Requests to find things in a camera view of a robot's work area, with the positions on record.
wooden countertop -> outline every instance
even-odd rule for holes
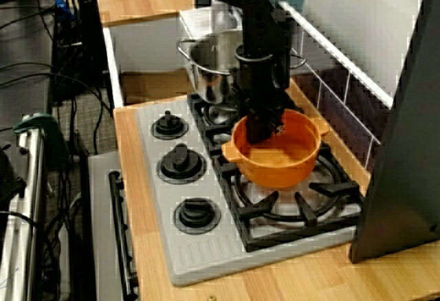
[[[307,115],[318,115],[299,88],[291,96]],[[440,296],[440,242],[353,265],[350,245],[300,256],[189,287],[168,279],[134,113],[139,105],[115,110],[126,204],[141,300],[431,300]],[[324,139],[365,192],[369,174],[334,131]]]
[[[98,0],[103,27],[177,16],[194,8],[194,0]]]

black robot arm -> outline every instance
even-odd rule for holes
[[[219,0],[243,11],[243,45],[236,49],[240,68],[232,71],[240,116],[247,116],[247,140],[257,143],[282,133],[288,107],[292,19],[269,0]]]

stovetop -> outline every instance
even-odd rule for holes
[[[306,180],[286,190],[270,190],[247,181],[221,154],[221,144],[230,139],[238,120],[230,108],[210,107],[191,94],[188,100],[142,107],[136,120],[174,285],[353,238],[362,195],[326,144]],[[166,137],[158,138],[158,131]]]

green clamp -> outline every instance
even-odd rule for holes
[[[43,129],[47,167],[49,169],[62,168],[69,161],[70,153],[60,126],[54,117],[46,113],[36,113],[16,124],[12,130],[16,134],[21,134],[30,129]]]

orange pot handle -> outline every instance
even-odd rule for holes
[[[323,118],[310,118],[310,120],[313,122],[313,124],[318,129],[319,135],[325,136],[329,133],[330,127],[329,125],[324,121]]]
[[[240,164],[243,159],[243,156],[237,150],[235,144],[232,141],[222,144],[221,152],[223,153],[223,156],[226,158],[226,160],[228,160],[229,162]]]

